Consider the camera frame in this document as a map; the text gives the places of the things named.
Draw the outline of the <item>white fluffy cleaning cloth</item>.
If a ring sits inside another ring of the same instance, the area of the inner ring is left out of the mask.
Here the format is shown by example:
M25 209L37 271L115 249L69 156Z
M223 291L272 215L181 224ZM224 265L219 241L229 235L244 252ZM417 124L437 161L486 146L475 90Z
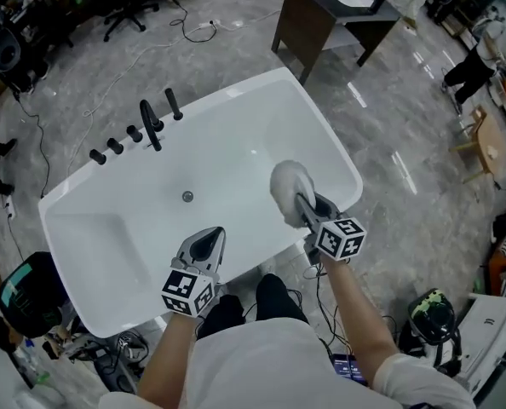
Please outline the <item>white fluffy cleaning cloth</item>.
M301 194L310 205L316 205L314 183L307 169L295 160L276 164L270 177L270 193L285 223L292 228L303 228L301 212L296 208L296 196Z

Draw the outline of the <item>white box appliance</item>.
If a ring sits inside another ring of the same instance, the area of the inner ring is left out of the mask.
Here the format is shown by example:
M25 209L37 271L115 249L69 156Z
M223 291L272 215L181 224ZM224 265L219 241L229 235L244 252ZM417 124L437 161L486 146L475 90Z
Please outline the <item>white box appliance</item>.
M469 295L459 331L463 354L457 381L479 405L506 370L506 297Z

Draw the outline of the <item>black phone with lit screen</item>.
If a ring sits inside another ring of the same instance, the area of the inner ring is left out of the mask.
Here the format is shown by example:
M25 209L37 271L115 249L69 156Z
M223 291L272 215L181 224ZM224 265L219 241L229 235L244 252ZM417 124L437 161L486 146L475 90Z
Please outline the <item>black phone with lit screen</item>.
M367 386L368 382L360 372L357 360L352 354L333 354L331 363L337 375L352 380L363 386Z

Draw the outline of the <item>person's black trousers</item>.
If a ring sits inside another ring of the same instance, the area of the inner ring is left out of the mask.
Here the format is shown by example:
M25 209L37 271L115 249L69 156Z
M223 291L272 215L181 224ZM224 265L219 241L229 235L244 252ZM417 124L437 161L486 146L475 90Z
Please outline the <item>person's black trousers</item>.
M266 274L256 287L256 320L290 318L308 323L300 307L289 295L284 281L275 274ZM246 323L241 301L226 294L209 311L198 329L197 339Z

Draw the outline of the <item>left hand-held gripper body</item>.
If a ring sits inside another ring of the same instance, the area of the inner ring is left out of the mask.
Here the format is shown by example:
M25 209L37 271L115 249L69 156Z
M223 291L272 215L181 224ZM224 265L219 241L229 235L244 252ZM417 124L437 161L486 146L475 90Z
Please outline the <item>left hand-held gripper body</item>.
M162 287L161 297L170 311L198 317L215 299L219 279L216 271L189 265L175 257Z

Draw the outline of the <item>person's white shirt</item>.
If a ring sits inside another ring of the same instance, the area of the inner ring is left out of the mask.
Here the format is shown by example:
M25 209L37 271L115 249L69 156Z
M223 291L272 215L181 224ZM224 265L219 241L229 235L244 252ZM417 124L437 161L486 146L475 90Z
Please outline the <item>person's white shirt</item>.
M197 341L179 409L476 409L455 380L395 354L370 387L339 376L313 328L290 318Z

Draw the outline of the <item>small wooden chair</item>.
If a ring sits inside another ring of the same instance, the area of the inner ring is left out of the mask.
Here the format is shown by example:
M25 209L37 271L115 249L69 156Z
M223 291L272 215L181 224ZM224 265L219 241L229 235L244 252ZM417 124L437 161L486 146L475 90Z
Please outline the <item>small wooden chair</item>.
M503 178L502 171L506 165L506 143L502 131L496 119L483 106L474 108L470 116L474 122L462 130L462 133L468 132L468 140L449 149L449 152L475 153L480 161L480 170L463 179L462 184L481 176L491 176L497 182Z

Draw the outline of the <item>white bathtub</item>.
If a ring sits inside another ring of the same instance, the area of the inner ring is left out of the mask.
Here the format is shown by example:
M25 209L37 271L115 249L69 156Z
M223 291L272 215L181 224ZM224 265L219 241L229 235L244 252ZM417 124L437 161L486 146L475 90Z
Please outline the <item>white bathtub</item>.
M181 243L205 228L227 234L218 274L227 283L302 239L269 192L276 164L301 163L340 210L363 181L345 147L292 73L279 68L163 119L162 150L123 140L38 205L60 279L85 327L110 337L166 312L161 290ZM182 194L193 193L185 202Z

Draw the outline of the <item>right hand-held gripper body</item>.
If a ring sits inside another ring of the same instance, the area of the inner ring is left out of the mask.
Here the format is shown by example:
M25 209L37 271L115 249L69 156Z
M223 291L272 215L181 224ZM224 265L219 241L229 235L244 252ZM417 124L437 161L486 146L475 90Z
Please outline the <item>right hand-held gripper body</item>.
M366 230L356 218L321 222L305 238L304 250L311 265L319 265L321 256L341 262L357 256L365 238Z

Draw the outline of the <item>person's right forearm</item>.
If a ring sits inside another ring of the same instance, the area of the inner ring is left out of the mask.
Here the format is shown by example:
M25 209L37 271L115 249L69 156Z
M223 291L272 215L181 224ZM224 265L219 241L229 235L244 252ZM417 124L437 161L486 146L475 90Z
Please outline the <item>person's right forearm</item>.
M399 353L397 346L383 317L361 290L352 269L325 255L321 257L321 262L359 370L373 388L380 366L386 359Z

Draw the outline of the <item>person's left forearm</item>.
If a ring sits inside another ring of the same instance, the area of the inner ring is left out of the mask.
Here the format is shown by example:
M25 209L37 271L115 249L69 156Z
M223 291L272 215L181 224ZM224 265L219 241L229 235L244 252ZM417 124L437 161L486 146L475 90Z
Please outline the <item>person's left forearm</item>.
M142 399L163 409L178 409L196 325L194 318L171 316L140 379L138 395Z

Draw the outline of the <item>black bathtub faucet set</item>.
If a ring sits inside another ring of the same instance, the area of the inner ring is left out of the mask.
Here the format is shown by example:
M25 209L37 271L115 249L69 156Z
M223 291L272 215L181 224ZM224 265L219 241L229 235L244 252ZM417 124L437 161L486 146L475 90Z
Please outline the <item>black bathtub faucet set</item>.
M161 143L158 139L158 133L164 129L164 123L157 118L150 103L147 100L140 101L140 113L147 132L147 136L156 152L162 150Z

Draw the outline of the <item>dark wooden vanity cabinet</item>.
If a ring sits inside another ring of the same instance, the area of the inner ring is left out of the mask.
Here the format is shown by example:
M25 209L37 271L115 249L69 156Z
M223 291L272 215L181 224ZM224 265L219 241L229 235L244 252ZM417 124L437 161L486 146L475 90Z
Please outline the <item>dark wooden vanity cabinet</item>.
M388 0L376 14L337 0L284 0L271 50L277 53L283 43L302 64L298 81L305 84L326 50L359 45L356 65L362 67L399 20Z

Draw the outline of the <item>black office chair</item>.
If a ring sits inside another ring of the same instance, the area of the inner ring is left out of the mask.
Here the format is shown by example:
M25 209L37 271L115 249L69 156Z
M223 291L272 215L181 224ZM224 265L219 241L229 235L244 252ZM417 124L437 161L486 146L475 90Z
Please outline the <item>black office chair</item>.
M138 20L137 15L145 11L158 12L159 9L158 3L128 2L121 9L113 10L104 16L103 22L105 26L108 26L108 29L104 34L103 42L107 43L115 29L125 20L131 21L139 29L139 32L144 32L147 27Z

